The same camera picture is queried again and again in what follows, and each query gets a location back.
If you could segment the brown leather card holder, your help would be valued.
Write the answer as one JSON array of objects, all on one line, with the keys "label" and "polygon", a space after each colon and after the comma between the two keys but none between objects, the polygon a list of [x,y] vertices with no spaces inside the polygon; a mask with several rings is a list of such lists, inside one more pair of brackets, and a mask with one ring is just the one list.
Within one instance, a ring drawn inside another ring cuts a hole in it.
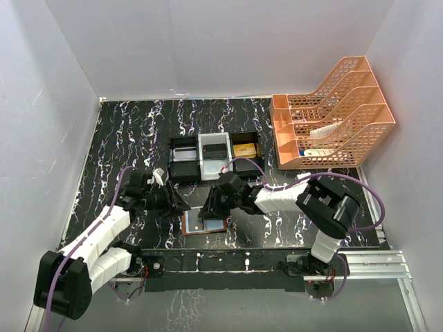
[{"label": "brown leather card holder", "polygon": [[198,235],[198,234],[211,234],[218,232],[227,231],[227,221],[226,219],[221,219],[219,217],[203,219],[204,222],[204,231],[196,234],[187,234],[186,233],[186,212],[181,216],[181,230],[184,236],[190,235]]}]

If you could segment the silver chip card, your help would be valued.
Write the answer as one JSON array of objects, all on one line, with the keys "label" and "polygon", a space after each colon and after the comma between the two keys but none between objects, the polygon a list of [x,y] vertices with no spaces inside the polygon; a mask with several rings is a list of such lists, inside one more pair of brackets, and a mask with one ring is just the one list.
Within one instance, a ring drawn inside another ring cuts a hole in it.
[{"label": "silver chip card", "polygon": [[186,212],[186,233],[196,234],[204,231],[204,222],[198,217],[200,207],[192,207]]}]

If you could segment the white plastic bin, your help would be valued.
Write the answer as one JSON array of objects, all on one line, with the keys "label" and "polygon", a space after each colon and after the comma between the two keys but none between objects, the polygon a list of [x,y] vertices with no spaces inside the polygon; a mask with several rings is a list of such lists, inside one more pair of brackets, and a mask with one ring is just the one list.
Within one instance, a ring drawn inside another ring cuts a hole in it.
[{"label": "white plastic bin", "polygon": [[229,133],[199,134],[197,142],[201,180],[217,180],[222,168],[233,158]]}]

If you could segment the black plastic bin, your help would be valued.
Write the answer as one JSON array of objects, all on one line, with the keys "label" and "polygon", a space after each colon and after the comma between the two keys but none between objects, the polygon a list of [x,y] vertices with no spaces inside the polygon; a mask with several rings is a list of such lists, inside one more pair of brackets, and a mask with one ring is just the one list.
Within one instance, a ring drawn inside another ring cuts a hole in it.
[{"label": "black plastic bin", "polygon": [[171,137],[168,172],[173,183],[197,183],[201,180],[196,136]]}]

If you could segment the black bin with gold card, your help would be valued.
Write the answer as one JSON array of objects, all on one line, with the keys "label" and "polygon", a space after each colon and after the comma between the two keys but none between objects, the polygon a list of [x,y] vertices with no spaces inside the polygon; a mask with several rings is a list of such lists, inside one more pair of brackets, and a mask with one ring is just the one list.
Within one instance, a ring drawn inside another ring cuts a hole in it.
[{"label": "black bin with gold card", "polygon": [[264,171],[264,154],[260,135],[256,131],[233,132],[230,134],[233,153],[233,171],[242,178],[261,176]]}]

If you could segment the orange mesh file organizer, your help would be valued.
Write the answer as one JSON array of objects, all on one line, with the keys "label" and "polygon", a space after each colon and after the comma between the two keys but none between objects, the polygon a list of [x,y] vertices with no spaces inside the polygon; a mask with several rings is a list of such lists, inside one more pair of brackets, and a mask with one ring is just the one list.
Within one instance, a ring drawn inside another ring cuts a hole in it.
[{"label": "orange mesh file organizer", "polygon": [[[365,56],[344,57],[311,93],[274,94],[270,116],[280,169],[359,167],[395,126],[395,118]],[[335,122],[330,135],[309,132]],[[328,156],[300,150],[334,149]]]}]

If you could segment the white phone box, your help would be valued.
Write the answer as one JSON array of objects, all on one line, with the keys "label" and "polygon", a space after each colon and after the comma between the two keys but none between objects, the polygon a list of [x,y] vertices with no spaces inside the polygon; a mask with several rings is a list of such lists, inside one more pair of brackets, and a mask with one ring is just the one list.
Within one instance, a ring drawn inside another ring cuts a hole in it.
[{"label": "white phone box", "polygon": [[311,178],[311,173],[303,173],[297,175],[297,183],[306,183]]}]

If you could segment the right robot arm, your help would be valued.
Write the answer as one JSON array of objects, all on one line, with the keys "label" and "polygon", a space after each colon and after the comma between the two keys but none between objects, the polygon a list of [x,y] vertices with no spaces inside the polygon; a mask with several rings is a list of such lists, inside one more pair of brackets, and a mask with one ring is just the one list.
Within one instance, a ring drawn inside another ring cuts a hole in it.
[{"label": "right robot arm", "polygon": [[360,207],[358,198],[328,176],[310,174],[293,186],[266,187],[226,172],[210,188],[198,217],[225,219],[235,208],[249,215],[300,211],[318,228],[314,244],[307,256],[280,266],[293,273],[326,275]]}]

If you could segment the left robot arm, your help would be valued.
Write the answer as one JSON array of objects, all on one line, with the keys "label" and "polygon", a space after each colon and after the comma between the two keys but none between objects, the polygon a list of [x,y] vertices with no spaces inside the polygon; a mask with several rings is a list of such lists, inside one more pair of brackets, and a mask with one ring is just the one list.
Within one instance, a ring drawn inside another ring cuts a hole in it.
[{"label": "left robot arm", "polygon": [[87,310],[93,294],[136,261],[138,247],[114,243],[115,238],[146,212],[161,216],[182,215],[190,206],[160,171],[124,169],[127,183],[118,181],[103,211],[71,243],[47,251],[39,262],[33,304],[72,320]]}]

